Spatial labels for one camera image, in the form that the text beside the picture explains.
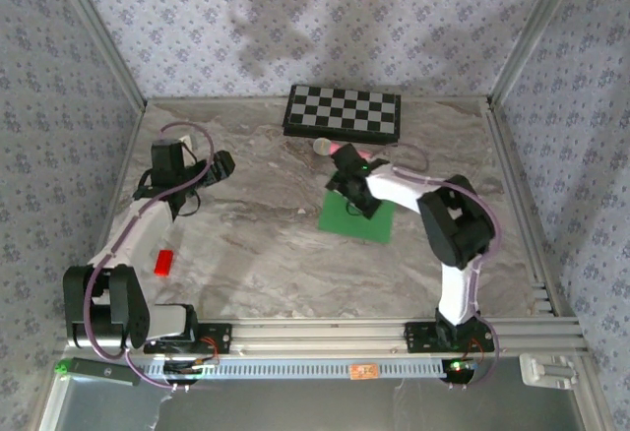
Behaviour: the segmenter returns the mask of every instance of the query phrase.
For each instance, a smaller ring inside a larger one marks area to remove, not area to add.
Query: chessboard
[[[283,127],[286,136],[396,143],[401,134],[401,96],[293,85]]]

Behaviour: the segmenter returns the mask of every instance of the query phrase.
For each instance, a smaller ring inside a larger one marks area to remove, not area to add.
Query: marble tabletop
[[[283,135],[284,109],[281,98],[150,102],[114,229],[151,166],[151,142],[169,122],[203,124],[216,149],[230,151],[236,169],[227,180],[200,190],[199,211],[175,221],[138,273],[148,302],[191,303],[205,319],[432,317],[441,271],[420,217],[397,209],[386,245],[318,230],[324,187],[335,168],[313,152],[312,140]],[[191,133],[176,127],[168,135]],[[194,139],[195,152],[207,156],[207,143],[198,135]],[[482,118],[455,104],[403,99],[401,141],[427,151],[428,175],[467,176],[501,220],[501,252],[480,278],[482,314],[531,315],[535,301],[526,256]],[[387,149],[386,155],[424,165],[410,150]],[[190,199],[182,212],[194,208]],[[169,277],[155,277],[157,250],[164,248],[175,252],[173,267]]]

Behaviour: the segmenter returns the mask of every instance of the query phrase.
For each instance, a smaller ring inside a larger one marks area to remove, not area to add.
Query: red block
[[[172,263],[173,251],[159,251],[159,254],[157,255],[156,269],[154,272],[158,277],[168,277]]]

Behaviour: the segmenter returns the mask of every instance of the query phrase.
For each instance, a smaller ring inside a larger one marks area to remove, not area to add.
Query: orange label
[[[350,365],[351,380],[378,379],[378,365],[352,364]]]

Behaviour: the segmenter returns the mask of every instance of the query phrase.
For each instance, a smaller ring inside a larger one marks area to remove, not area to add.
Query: patterned wallpaper
[[[551,266],[630,429],[630,0],[565,0],[505,113]]]
[[[145,97],[488,94],[535,0],[94,0]]]
[[[25,428],[63,330],[61,278],[113,193],[131,105],[67,0],[0,0],[0,430]]]

